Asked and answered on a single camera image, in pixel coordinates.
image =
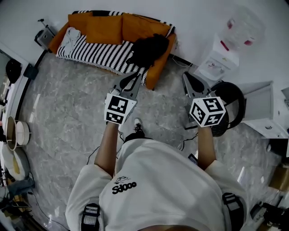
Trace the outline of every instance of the black pillow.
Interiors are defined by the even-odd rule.
[[[135,64],[138,67],[148,69],[154,65],[154,61],[160,58],[167,50],[169,40],[160,34],[154,34],[153,37],[140,38],[135,41],[131,50],[133,55],[126,63]]]

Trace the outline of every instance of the wire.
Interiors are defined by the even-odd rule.
[[[50,220],[50,221],[52,221],[52,222],[55,222],[55,223],[61,225],[61,226],[62,226],[63,228],[65,228],[67,231],[70,231],[70,229],[66,228],[66,227],[65,227],[64,225],[62,225],[61,223],[50,219],[50,218],[42,211],[42,209],[40,208],[40,205],[39,205],[39,203],[38,203],[38,201],[37,201],[37,198],[36,198],[36,196],[35,196],[35,194],[34,194],[33,192],[27,192],[27,193],[30,194],[30,195],[33,195],[33,196],[35,197],[37,206],[39,207],[40,211],[44,214],[44,216],[46,216],[46,218],[47,218],[48,220]]]
[[[124,141],[125,141],[125,138],[124,138],[124,136],[123,136],[123,132],[118,131],[118,133],[119,133],[119,138],[121,138],[121,140],[124,142]]]
[[[197,136],[198,136],[198,133],[197,133],[193,138],[191,138],[191,139],[185,139],[185,140],[183,140],[182,146],[181,146],[182,149],[181,149],[181,147],[180,147],[181,151],[183,151],[184,148],[185,148],[185,141],[193,140],[193,139],[196,138]]]
[[[192,67],[192,65],[193,65],[193,64],[191,63],[189,66],[188,66],[188,65],[182,66],[182,65],[178,64],[177,61],[175,61],[174,57],[175,57],[175,55],[172,57],[172,60],[174,60],[174,62],[175,62],[177,65],[181,66],[181,67]]]
[[[121,148],[122,148],[122,146],[121,146]],[[117,151],[117,154],[119,153],[119,151],[121,150],[121,148]],[[117,159],[118,159],[118,157],[116,157]]]
[[[90,159],[90,157],[94,154],[94,152],[95,152],[96,150],[98,150],[99,147],[100,147],[100,146],[98,146],[98,147],[89,155],[89,159]]]

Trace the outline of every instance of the marble floor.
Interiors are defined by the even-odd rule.
[[[182,128],[186,97],[180,77],[185,70],[168,60],[155,91],[140,88],[138,105],[121,128],[124,136],[133,131],[137,116],[143,120],[147,137],[174,147],[194,136],[195,130]],[[115,78],[113,73],[46,54],[26,92],[19,117],[33,132],[24,150],[36,181],[34,193],[45,214],[65,226],[69,194],[88,156],[101,142],[104,98]],[[276,198],[278,191],[267,185],[280,158],[266,151],[268,140],[240,124],[214,142],[218,160],[247,190],[251,208],[259,200]],[[184,155],[196,151],[197,139],[186,142]],[[28,199],[40,224],[51,231],[65,230],[40,212],[33,196]]]

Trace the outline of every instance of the black and white striped blanket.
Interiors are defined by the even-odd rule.
[[[86,10],[76,11],[77,13],[85,13]],[[122,15],[122,12],[95,10],[94,16],[113,16]],[[170,30],[166,36],[174,32],[174,26],[170,24]],[[64,48],[59,47],[56,56],[68,60],[83,62],[94,65],[99,68],[107,69],[116,74],[125,74],[136,71],[142,76],[142,84],[145,85],[145,79],[148,72],[146,68],[140,68],[135,64],[128,65],[126,61],[132,57],[131,47],[133,43],[123,41],[122,45],[87,43],[86,35],[82,35],[77,40],[72,52],[64,55]]]

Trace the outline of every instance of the shoe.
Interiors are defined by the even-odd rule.
[[[267,145],[267,148],[266,148],[267,152],[271,151],[271,148],[272,148],[272,147],[271,147],[271,144],[268,144],[268,145]]]
[[[30,179],[33,180],[33,185],[32,185],[32,187],[34,188],[34,187],[35,187],[35,181],[34,181],[34,177],[33,177],[33,175],[32,175],[31,172],[29,173],[28,178],[30,178]]]
[[[140,120],[140,118],[135,118],[135,128],[134,128],[135,132],[143,132],[143,128],[142,128],[142,122]]]

